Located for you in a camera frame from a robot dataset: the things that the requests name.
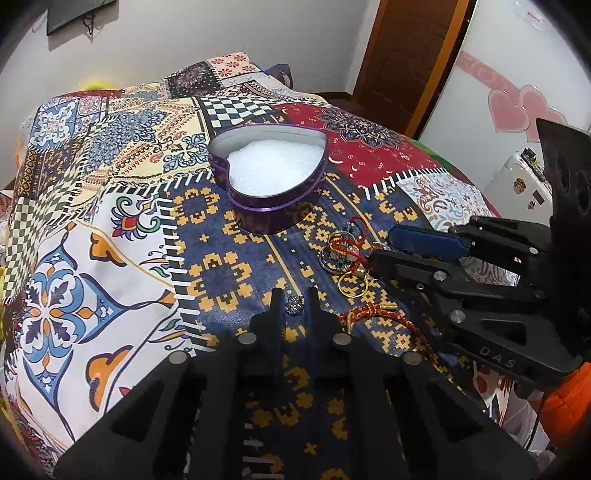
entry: bed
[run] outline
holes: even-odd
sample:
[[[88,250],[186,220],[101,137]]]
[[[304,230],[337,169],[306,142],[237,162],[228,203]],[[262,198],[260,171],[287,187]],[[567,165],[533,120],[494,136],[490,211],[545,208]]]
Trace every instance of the bed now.
[[[276,235],[237,227],[207,161],[220,131],[261,123],[322,129],[330,142],[318,204]],[[51,99],[25,130],[21,162],[9,217],[1,384],[18,434],[48,472],[172,351],[207,355],[224,332],[244,332],[274,287],[295,297],[316,286],[323,308],[336,313],[385,303],[409,319],[426,315],[395,284],[372,280],[357,299],[339,291],[338,276],[317,257],[348,219],[367,222],[369,248],[395,224],[445,231],[471,215],[494,215],[428,149],[289,89],[245,53],[159,82]],[[474,259],[465,266],[479,281],[515,280]],[[343,286],[361,291],[354,280]],[[247,405],[245,458],[259,460],[245,469],[252,478],[348,478],[343,397],[314,390],[302,364],[302,317],[287,318],[281,398]],[[357,322],[352,333],[391,355],[426,349],[391,320]],[[463,357],[442,356],[439,370],[467,394],[480,393],[501,420],[507,379]]]

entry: purple tin box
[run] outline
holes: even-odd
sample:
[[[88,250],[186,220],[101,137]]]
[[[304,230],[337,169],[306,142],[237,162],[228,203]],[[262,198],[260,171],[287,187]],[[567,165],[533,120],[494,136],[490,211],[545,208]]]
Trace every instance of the purple tin box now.
[[[299,185],[267,197],[255,197],[237,192],[229,181],[230,153],[257,140],[283,140],[324,148],[324,155],[312,174]],[[286,230],[302,220],[312,210],[320,195],[318,184],[324,177],[328,162],[328,137],[324,132],[295,125],[244,125],[229,128],[209,144],[209,164],[213,178],[228,193],[234,210],[234,220],[240,228],[265,235]]]

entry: white foam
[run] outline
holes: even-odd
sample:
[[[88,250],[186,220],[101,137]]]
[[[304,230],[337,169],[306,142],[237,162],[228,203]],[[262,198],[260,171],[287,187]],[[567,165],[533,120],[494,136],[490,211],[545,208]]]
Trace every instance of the white foam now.
[[[257,140],[230,154],[230,184],[253,197],[278,195],[308,178],[324,149],[283,140]]]

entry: door frame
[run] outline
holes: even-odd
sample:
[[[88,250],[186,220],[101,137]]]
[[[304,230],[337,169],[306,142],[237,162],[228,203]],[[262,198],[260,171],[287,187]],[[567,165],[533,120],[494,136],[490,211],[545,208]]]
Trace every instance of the door frame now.
[[[379,31],[382,26],[389,1],[394,0],[380,0],[379,2],[374,26],[372,28],[371,34],[369,35],[368,46],[365,49],[363,62],[361,64],[361,68],[359,69],[359,75],[357,76],[355,89],[353,90],[353,101],[357,101],[359,99],[363,84],[365,83],[365,76],[367,75],[369,69],[369,62],[371,61],[371,57],[378,41]],[[406,136],[413,137],[417,133],[417,130],[419,130],[419,127],[424,124],[423,120],[425,117],[430,114],[431,110],[433,109],[433,100],[443,87],[443,83],[447,79],[449,71],[456,60],[457,51],[459,50],[459,46],[466,34],[467,25],[470,22],[470,17],[472,16],[475,4],[476,0],[457,0],[452,20],[450,21],[447,34],[443,40],[443,44],[441,45],[441,50],[437,55],[437,59],[433,65],[433,69],[431,70],[431,74],[429,75],[421,98],[419,98],[417,107],[413,112],[413,116],[411,117],[406,130],[404,131]]]

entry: pink heart sticker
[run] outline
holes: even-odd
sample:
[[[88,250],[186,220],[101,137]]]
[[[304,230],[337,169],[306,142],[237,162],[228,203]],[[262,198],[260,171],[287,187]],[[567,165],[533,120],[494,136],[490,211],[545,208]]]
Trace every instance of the pink heart sticker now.
[[[520,133],[530,126],[530,117],[525,108],[513,103],[504,90],[491,90],[488,108],[491,110],[496,132]]]
[[[527,110],[530,117],[530,125],[526,130],[528,142],[539,142],[540,135],[535,124],[536,118],[544,118],[558,124],[567,124],[566,118],[556,108],[551,108],[546,103],[546,97],[536,87],[525,85],[519,93],[519,104]]]

